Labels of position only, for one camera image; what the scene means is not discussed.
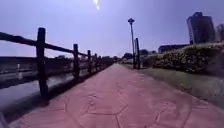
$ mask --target building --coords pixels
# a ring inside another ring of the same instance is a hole
[[[215,41],[215,29],[210,16],[203,16],[196,12],[187,19],[190,44],[199,44]]]
[[[173,51],[173,50],[181,49],[186,46],[189,46],[189,44],[161,45],[158,49],[158,52],[163,53],[163,52]]]
[[[216,28],[217,41],[224,40],[224,24],[220,24]]]

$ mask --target fence post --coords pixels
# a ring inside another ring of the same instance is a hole
[[[80,67],[79,67],[79,57],[78,57],[78,44],[74,44],[73,45],[73,56],[74,56],[74,60],[73,60],[73,75],[75,78],[79,78],[79,73],[80,73]]]
[[[99,69],[101,70],[101,69],[102,69],[102,61],[101,61],[101,56],[99,56],[98,63],[99,63]]]
[[[92,72],[92,63],[91,63],[91,51],[88,50],[88,72],[91,73]]]
[[[138,69],[141,68],[141,65],[140,65],[140,54],[139,54],[139,42],[138,42],[138,38],[135,39],[135,43],[136,43],[136,50],[137,50],[137,66],[138,66]]]
[[[45,28],[38,29],[37,35],[37,46],[36,46],[36,55],[37,55],[37,77],[39,80],[40,94],[43,100],[48,104],[48,86],[47,78],[45,71],[45,57],[44,57],[44,46],[45,46]]]
[[[94,55],[94,58],[95,58],[95,68],[96,68],[96,71],[97,71],[97,67],[98,67],[98,60],[97,60],[97,54],[95,53]]]

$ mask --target red brick pavement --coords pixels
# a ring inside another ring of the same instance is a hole
[[[115,64],[14,128],[223,128],[224,111]]]

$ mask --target bush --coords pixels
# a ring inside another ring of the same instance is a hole
[[[208,63],[223,48],[224,43],[191,45],[176,51],[150,55],[143,60],[142,64],[146,67],[201,73],[206,72]]]

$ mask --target lens flare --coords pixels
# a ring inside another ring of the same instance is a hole
[[[100,10],[100,7],[98,5],[98,0],[93,0],[93,3],[96,5],[96,9],[97,10]]]

